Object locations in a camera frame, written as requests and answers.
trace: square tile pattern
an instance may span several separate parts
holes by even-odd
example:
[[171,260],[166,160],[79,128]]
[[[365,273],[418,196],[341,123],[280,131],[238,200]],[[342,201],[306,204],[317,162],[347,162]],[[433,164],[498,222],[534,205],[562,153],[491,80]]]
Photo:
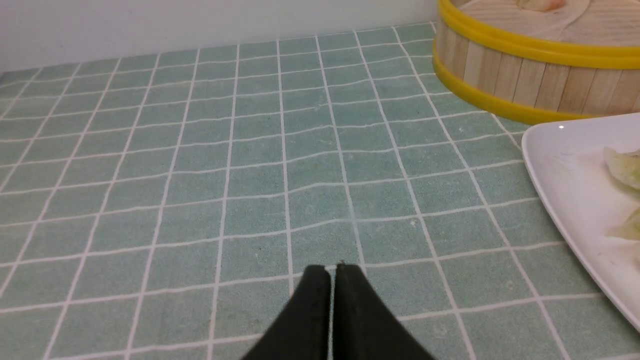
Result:
[[2,358],[123,359],[130,343],[132,359],[207,359],[214,329],[214,358],[238,359],[289,298],[288,276],[339,261],[366,266],[440,359],[640,352],[536,198],[527,127],[450,94],[434,34],[4,74]]

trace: steamed dumpling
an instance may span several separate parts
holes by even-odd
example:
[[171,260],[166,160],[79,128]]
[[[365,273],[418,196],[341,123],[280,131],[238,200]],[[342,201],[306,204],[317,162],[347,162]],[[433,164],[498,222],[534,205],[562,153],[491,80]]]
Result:
[[640,240],[640,208],[635,210],[624,224],[613,227],[607,236],[615,236],[628,240]]
[[619,182],[640,190],[640,151],[620,154],[610,147],[604,149],[604,161],[611,175]]
[[548,12],[563,7],[566,0],[516,0],[516,5],[521,9]]

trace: white plate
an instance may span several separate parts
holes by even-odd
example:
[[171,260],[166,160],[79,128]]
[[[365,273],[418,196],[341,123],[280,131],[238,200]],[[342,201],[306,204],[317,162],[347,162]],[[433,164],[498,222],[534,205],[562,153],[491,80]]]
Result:
[[640,207],[640,192],[611,177],[605,146],[640,148],[640,113],[540,124],[522,138],[524,159],[542,202],[575,255],[640,331],[638,241],[605,233]]

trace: plate rim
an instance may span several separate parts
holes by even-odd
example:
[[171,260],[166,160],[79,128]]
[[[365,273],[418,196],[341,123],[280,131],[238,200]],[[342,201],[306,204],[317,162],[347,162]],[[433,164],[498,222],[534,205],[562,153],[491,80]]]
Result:
[[[589,119],[587,121],[593,122],[594,120],[602,119],[602,121],[610,122],[611,121],[610,118],[613,118],[613,117],[595,118],[595,119]],[[634,314],[631,311],[631,309],[624,302],[622,302],[622,300],[615,294],[615,291],[600,277],[600,275],[598,274],[598,271],[591,264],[589,258],[582,251],[580,251],[580,247],[577,245],[577,242],[564,226],[555,208],[553,207],[553,204],[551,204],[544,187],[541,185],[540,178],[536,172],[536,167],[533,164],[533,161],[531,159],[531,154],[529,153],[529,146],[531,143],[531,139],[530,139],[531,134],[534,133],[535,131],[539,131],[540,128],[557,127],[558,124],[562,124],[562,123],[568,123],[568,122],[573,123],[573,122],[584,122],[584,121],[585,120],[569,120],[569,121],[554,122],[554,123],[543,123],[543,124],[534,125],[529,129],[527,129],[522,135],[522,156],[524,159],[525,168],[527,169],[529,178],[531,178],[531,182],[533,183],[533,186],[536,189],[536,192],[538,193],[538,196],[540,197],[540,201],[544,205],[545,210],[549,214],[549,217],[551,218],[551,220],[554,222],[554,225],[562,234],[564,241],[569,245],[569,248],[571,249],[571,251],[574,253],[576,258],[578,258],[578,260],[580,261],[580,264],[582,264],[585,270],[587,270],[587,273],[589,274],[589,276],[591,276],[591,278],[596,282],[596,284],[602,290],[602,292],[606,295],[606,297],[616,306],[616,309],[618,309],[618,311],[627,319],[627,321],[629,321],[629,323],[636,329],[636,331],[640,332],[640,317],[636,316],[636,314]]]

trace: yellow rim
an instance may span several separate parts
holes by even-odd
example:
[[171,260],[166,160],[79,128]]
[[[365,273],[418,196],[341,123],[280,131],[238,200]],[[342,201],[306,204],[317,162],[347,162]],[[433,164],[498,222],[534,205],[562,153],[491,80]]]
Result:
[[442,81],[442,83],[460,99],[501,117],[506,117],[508,119],[524,122],[530,125],[541,124],[542,122],[586,119],[592,117],[583,114],[559,113],[556,111],[531,108],[529,106],[514,104],[513,102],[486,94],[451,74],[438,59],[438,54],[435,49],[433,51],[433,69],[436,72],[438,79],[440,79],[440,81]]
[[460,11],[450,0],[438,0],[440,17],[455,32],[503,53],[561,65],[599,69],[640,69],[640,46],[568,44],[525,37],[494,28]]

